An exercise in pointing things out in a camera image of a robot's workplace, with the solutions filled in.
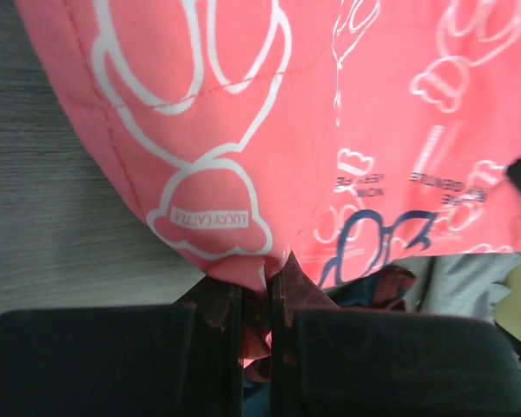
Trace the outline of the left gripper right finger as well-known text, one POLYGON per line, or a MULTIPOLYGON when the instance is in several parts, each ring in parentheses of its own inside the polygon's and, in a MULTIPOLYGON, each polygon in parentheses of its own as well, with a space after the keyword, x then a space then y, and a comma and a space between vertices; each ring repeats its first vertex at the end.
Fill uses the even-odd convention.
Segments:
POLYGON ((270 283, 273 416, 521 416, 521 371, 484 321, 342 308, 294 257, 270 283))

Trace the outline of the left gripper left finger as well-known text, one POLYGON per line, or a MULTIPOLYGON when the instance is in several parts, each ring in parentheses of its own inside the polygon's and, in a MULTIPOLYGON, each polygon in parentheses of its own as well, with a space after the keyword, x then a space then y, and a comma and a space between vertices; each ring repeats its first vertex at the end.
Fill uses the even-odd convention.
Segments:
POLYGON ((0 314, 0 416, 238 416, 241 290, 0 314))

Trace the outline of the grey shirt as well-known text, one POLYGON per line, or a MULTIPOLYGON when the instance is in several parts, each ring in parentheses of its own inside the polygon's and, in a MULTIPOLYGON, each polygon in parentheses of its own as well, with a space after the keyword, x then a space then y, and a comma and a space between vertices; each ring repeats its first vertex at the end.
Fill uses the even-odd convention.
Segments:
POLYGON ((394 264, 415 275, 404 296, 408 311, 493 322, 494 308, 510 293, 504 281, 521 265, 521 252, 410 257, 394 264))

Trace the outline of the pink patterned shirt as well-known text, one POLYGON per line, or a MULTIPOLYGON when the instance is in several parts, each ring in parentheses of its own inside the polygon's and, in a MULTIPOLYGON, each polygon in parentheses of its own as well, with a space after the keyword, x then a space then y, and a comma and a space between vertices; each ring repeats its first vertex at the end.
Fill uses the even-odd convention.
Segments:
POLYGON ((85 149, 214 278, 521 251, 521 1, 16 6, 85 149))

